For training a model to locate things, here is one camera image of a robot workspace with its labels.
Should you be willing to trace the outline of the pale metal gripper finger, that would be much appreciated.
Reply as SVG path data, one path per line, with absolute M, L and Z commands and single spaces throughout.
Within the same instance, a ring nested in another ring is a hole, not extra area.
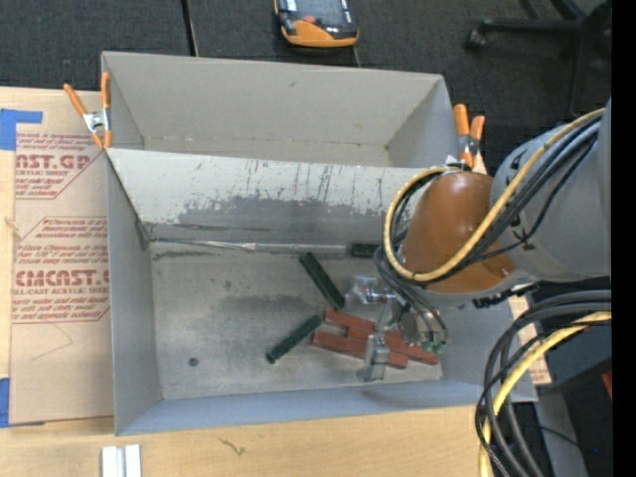
M 371 380 L 380 381 L 385 377 L 391 351 L 387 347 L 376 347 L 371 358 Z
M 376 336 L 371 334 L 367 338 L 364 365 L 356 372 L 356 377 L 361 383 L 372 382 L 376 379 L 377 365 L 375 356 L 377 350 Z

